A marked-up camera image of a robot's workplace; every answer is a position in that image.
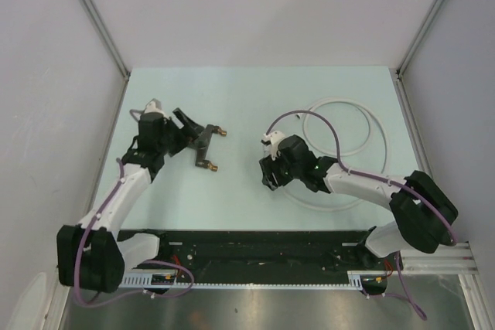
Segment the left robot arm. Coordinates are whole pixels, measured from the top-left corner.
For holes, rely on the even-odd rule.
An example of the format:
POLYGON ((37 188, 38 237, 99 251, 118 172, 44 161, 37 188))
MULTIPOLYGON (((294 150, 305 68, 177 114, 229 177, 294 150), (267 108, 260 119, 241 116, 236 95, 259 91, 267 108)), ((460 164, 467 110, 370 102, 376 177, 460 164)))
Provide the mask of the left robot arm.
POLYGON ((58 231, 57 267, 62 285, 112 293, 125 271, 144 261, 156 268, 170 261, 170 248, 157 236, 138 233, 128 240, 118 240, 123 222, 155 180, 166 157, 188 148, 204 130, 179 108, 168 116, 156 104, 151 100, 140 112, 138 133, 117 160, 118 177, 104 201, 76 225, 64 225, 58 231))

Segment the aluminium corner post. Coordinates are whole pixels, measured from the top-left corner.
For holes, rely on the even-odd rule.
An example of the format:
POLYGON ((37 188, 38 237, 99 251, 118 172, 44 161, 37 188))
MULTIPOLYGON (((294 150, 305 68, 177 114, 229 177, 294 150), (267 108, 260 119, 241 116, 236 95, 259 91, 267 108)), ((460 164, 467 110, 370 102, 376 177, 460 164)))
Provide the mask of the aluminium corner post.
POLYGON ((418 52, 420 46, 424 42, 425 37, 427 36, 430 29, 433 27, 435 20, 439 16, 439 13, 442 10, 442 7, 446 3, 447 0, 433 0, 432 4, 429 6, 428 11, 426 12, 425 17, 422 20, 421 25, 418 28, 418 31, 415 33, 413 40, 409 44, 401 62, 395 68, 395 74, 398 79, 401 80, 407 71, 411 61, 414 59, 415 54, 418 52))
POLYGON ((90 23, 94 27, 94 30, 97 33, 97 36, 101 40, 104 48, 106 49, 108 55, 111 58, 111 61, 117 68, 119 74, 124 79, 124 81, 128 81, 130 77, 130 70, 126 66, 124 59, 118 50, 118 47, 112 37, 96 3, 94 0, 78 0, 82 6, 82 9, 87 14, 87 17, 90 20, 90 23))

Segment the left aluminium corner post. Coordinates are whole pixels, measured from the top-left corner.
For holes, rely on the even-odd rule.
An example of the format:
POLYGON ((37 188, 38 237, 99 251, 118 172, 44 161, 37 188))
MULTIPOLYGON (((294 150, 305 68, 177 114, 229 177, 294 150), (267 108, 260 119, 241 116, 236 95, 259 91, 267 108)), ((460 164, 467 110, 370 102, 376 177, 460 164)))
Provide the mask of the left aluminium corner post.
POLYGON ((124 81, 128 81, 130 77, 130 70, 126 66, 124 59, 118 50, 118 47, 112 37, 96 3, 94 0, 78 0, 82 6, 82 9, 87 14, 87 17, 90 20, 90 23, 94 27, 94 30, 97 33, 97 36, 101 40, 104 48, 106 49, 108 55, 111 58, 111 61, 117 68, 119 74, 124 79, 124 81))

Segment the aluminium frame rail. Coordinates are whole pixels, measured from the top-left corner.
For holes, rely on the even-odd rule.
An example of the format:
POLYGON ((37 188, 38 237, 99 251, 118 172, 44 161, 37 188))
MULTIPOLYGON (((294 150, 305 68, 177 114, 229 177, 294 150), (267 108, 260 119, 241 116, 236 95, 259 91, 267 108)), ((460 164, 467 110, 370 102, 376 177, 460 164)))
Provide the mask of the aluminium frame rail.
POLYGON ((401 261, 405 272, 412 274, 477 274, 478 268, 468 243, 454 247, 439 246, 434 253, 402 250, 401 261))

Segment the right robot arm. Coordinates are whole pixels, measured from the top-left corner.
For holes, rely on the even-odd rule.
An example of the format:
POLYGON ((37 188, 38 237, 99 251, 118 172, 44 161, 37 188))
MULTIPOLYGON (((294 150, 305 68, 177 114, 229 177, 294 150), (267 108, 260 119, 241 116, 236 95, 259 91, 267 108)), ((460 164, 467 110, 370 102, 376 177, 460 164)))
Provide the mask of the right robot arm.
POLYGON ((317 157, 298 135, 280 131, 261 139, 264 155, 259 162, 262 182, 271 190, 299 180, 312 192, 353 196, 390 211, 393 221, 369 230, 357 249, 357 261, 374 269, 397 251, 414 248, 434 253, 453 246, 452 224, 459 212, 426 173, 384 177, 341 167, 336 158, 317 157))

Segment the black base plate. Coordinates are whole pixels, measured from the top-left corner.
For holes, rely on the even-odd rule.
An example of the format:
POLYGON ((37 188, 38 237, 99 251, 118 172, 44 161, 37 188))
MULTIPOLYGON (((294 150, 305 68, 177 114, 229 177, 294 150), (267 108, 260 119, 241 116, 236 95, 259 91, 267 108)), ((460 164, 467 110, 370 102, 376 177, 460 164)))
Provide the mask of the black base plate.
POLYGON ((149 230, 159 238, 158 254, 139 268, 163 261, 189 269, 200 283, 343 283, 347 271, 384 275, 402 262, 363 254, 363 230, 215 231, 149 230))

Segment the right aluminium corner post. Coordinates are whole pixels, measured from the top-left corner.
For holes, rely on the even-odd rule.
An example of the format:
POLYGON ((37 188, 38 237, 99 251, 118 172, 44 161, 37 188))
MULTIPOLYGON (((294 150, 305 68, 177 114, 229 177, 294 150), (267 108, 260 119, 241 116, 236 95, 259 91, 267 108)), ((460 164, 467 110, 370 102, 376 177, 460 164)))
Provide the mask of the right aluminium corner post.
POLYGON ((442 7, 446 3, 447 0, 433 0, 432 4, 429 6, 428 11, 426 12, 425 17, 422 20, 421 25, 418 28, 418 31, 415 33, 413 40, 409 44, 401 62, 395 68, 395 74, 398 79, 401 80, 407 71, 411 61, 414 59, 415 54, 418 52, 420 46, 424 42, 425 37, 427 36, 430 29, 433 27, 435 20, 439 16, 439 13, 442 10, 442 7))

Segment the dark grey faucet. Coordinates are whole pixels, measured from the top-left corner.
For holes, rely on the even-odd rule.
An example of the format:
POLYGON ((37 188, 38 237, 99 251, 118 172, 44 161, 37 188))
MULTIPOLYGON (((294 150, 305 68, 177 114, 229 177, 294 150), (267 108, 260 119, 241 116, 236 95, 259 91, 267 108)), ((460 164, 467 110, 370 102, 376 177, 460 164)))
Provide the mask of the dark grey faucet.
POLYGON ((195 166, 198 168, 209 169, 212 172, 217 172, 218 167, 207 159, 207 152, 210 147, 210 142, 214 134, 222 137, 227 136, 227 132, 220 126, 208 124, 206 127, 196 125, 192 129, 188 147, 196 152, 195 166))

